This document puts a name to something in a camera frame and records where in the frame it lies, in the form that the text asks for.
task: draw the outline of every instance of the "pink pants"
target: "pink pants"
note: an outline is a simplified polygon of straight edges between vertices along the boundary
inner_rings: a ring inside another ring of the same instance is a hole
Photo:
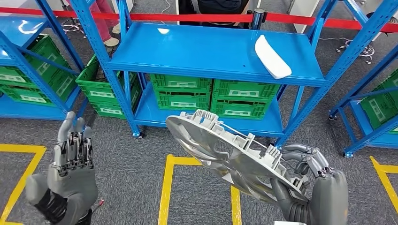
[[[113,13],[111,7],[107,0],[95,0],[95,2],[90,6],[90,11],[95,13]],[[95,19],[95,25],[102,41],[108,41],[111,38],[109,34],[109,28],[116,26],[118,20],[105,20],[105,19]]]

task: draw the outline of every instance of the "crate label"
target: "crate label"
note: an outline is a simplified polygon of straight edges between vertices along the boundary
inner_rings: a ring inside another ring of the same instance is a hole
[[[230,90],[228,96],[245,96],[245,97],[258,97],[260,95],[259,91],[252,90]]]
[[[99,91],[90,91],[91,96],[96,96],[96,97],[104,97],[104,98],[115,98],[113,93],[109,92],[99,92]]]
[[[113,109],[104,109],[104,108],[101,108],[101,112],[103,112],[103,113],[110,113],[110,114],[123,115],[122,111],[120,111],[120,110],[113,110]]]
[[[38,97],[31,97],[31,96],[25,96],[25,95],[20,95],[20,97],[24,101],[47,103],[47,101],[42,97],[38,98]]]
[[[379,120],[379,122],[382,122],[383,120],[385,120],[385,115],[383,114],[383,112],[380,110],[379,105],[377,104],[376,100],[373,98],[369,101],[370,106],[373,109],[373,112],[376,114],[377,119]]]
[[[131,99],[131,102],[135,102],[136,99],[137,99],[137,97],[138,97],[138,91],[136,90],[136,93],[134,93],[134,96],[133,96],[133,98]]]
[[[171,106],[196,108],[196,102],[171,102]]]
[[[73,79],[72,79],[71,77],[68,76],[68,77],[65,79],[65,81],[62,83],[61,87],[57,90],[57,95],[58,95],[58,96],[61,96],[61,95],[65,92],[66,88],[68,88],[68,86],[70,85],[70,83],[72,83],[72,81],[73,81]]]
[[[231,116],[250,116],[252,112],[248,111],[235,111],[235,110],[225,110],[224,115],[231,115]]]
[[[5,74],[0,74],[0,80],[26,83],[26,80],[23,79],[21,76],[12,76],[12,75],[5,75]]]
[[[51,53],[51,55],[47,58],[50,61],[55,61],[57,59],[57,57]],[[37,69],[36,71],[38,72],[38,74],[40,74],[40,76],[50,67],[51,65],[49,63],[43,62]]]
[[[167,86],[175,87],[175,88],[197,88],[198,87],[195,81],[192,81],[192,82],[169,81]]]

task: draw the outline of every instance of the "green plastic crate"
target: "green plastic crate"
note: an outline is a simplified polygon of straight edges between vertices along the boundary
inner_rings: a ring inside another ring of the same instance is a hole
[[[99,62],[94,55],[88,62],[86,68],[80,73],[76,79],[76,83],[79,85],[80,89],[87,96],[91,103],[97,102],[109,102],[113,104],[118,104],[116,96],[108,82],[94,81],[97,76],[97,71],[99,68]],[[124,89],[124,76],[120,76],[121,72],[116,75],[119,78],[119,82]],[[129,72],[131,88],[138,88],[141,91],[137,73]]]
[[[155,91],[160,109],[196,110],[210,108],[210,93]]]
[[[279,84],[215,79],[212,99],[272,102]]]
[[[150,74],[150,77],[155,91],[209,93],[212,88],[211,78],[162,74]]]
[[[75,77],[63,70],[58,70],[55,74],[55,78],[48,84],[61,100],[66,101],[77,86]],[[50,99],[40,89],[0,84],[0,90],[17,102],[53,105]]]
[[[211,112],[219,117],[261,120],[271,103],[213,99]]]
[[[360,104],[373,129],[378,128],[398,114],[398,109],[391,102],[389,94],[369,96],[364,98]]]
[[[123,114],[122,108],[119,105],[91,103],[91,106],[100,116],[126,119]]]
[[[59,49],[48,35],[39,35],[28,47],[32,52],[47,58],[55,63],[70,68],[65,59],[61,56]],[[33,56],[25,54],[27,61],[36,69],[41,77],[49,82],[58,68],[46,62],[40,61]],[[0,67],[0,84],[13,85],[26,88],[37,88],[36,85],[22,71],[16,67]]]
[[[141,94],[141,89],[131,89],[131,108],[133,113],[135,113],[137,109]],[[109,102],[90,102],[90,104],[100,116],[126,119],[119,104],[112,104]]]

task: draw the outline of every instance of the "blue shelving unit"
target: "blue shelving unit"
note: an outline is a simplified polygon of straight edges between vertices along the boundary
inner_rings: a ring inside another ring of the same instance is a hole
[[[374,129],[370,126],[367,115],[359,104],[361,98],[371,95],[377,95],[386,93],[393,90],[398,90],[396,88],[389,88],[385,90],[373,91],[365,94],[359,94],[373,79],[375,79],[388,65],[390,65],[394,60],[398,59],[398,45],[388,53],[383,60],[381,60],[364,78],[362,78],[359,83],[351,89],[345,96],[340,100],[340,102],[333,107],[329,112],[329,119],[334,120],[339,113],[346,129],[347,133],[351,139],[351,146],[344,149],[344,155],[346,157],[353,157],[354,152],[360,150],[365,146],[369,147],[379,147],[379,148],[398,148],[398,135],[390,134],[389,131],[398,127],[398,116],[390,119],[388,122],[381,125],[379,128]],[[362,138],[357,140],[351,125],[344,113],[344,109],[349,106],[351,109],[356,122],[358,123]]]
[[[23,54],[30,54],[33,57],[45,61],[53,66],[77,75],[77,72],[56,64],[26,49],[44,28],[50,27],[64,44],[79,71],[81,71],[84,66],[68,37],[65,35],[53,15],[46,0],[36,0],[36,2],[40,6],[45,18],[0,16],[0,65],[18,67],[41,89],[43,93],[47,95],[56,107],[14,102],[6,95],[3,95],[0,97],[0,117],[63,120],[65,119],[66,113],[72,109],[77,96],[79,95],[80,89],[77,87],[72,91],[65,102],[62,101],[41,78],[36,70],[28,63]],[[83,113],[86,105],[87,100],[83,101],[78,114]]]
[[[118,0],[122,42],[112,59],[95,29],[89,11],[90,4],[80,0],[71,0],[71,3],[135,137],[140,136],[138,125],[164,127],[167,116],[180,113],[176,110],[160,110],[157,107],[152,85],[145,80],[143,74],[159,73],[283,84],[263,120],[223,119],[226,124],[240,132],[277,137],[277,146],[286,142],[389,20],[390,15],[395,12],[394,9],[398,8],[398,0],[384,1],[374,16],[364,23],[363,29],[350,47],[324,76],[314,52],[323,24],[337,0],[325,1],[306,34],[258,30],[262,15],[256,12],[253,15],[252,30],[137,23],[130,20],[125,0]],[[291,76],[275,80],[264,68],[254,51],[254,43],[261,34],[265,35],[270,45],[291,67]],[[125,81],[123,91],[115,76],[116,71],[138,71],[140,74],[144,92],[135,114],[129,104],[129,83]],[[299,88],[290,120],[284,127],[278,101],[287,85],[297,85]],[[314,92],[299,109],[305,87],[314,87]]]

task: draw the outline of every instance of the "yellow tape line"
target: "yellow tape line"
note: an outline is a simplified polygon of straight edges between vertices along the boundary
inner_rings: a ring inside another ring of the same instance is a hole
[[[159,207],[158,225],[167,225],[168,208],[170,205],[171,183],[173,180],[174,165],[202,165],[193,157],[174,157],[169,154],[166,157],[166,166],[164,169],[163,186],[161,193],[161,202]],[[242,216],[240,210],[239,190],[231,186],[231,205],[232,205],[232,224],[241,225]]]
[[[231,207],[232,207],[232,224],[242,225],[242,213],[240,211],[240,191],[231,186]]]
[[[395,211],[398,213],[398,197],[397,193],[395,192],[394,188],[391,185],[390,180],[388,179],[387,173],[398,173],[398,166],[396,165],[380,165],[376,160],[371,156],[370,160],[373,163],[373,166],[376,169],[377,175],[386,189],[388,196],[392,204],[394,205]]]
[[[16,201],[18,200],[23,189],[25,188],[26,179],[35,171],[45,151],[46,148],[44,146],[0,144],[0,152],[35,153],[33,159],[29,163],[28,167],[26,168],[25,172],[23,173],[22,177],[19,179],[16,187],[11,193],[11,196],[3,210],[3,213],[1,214],[0,224],[20,225],[20,223],[6,222],[6,219],[10,215],[12,208],[14,207]]]

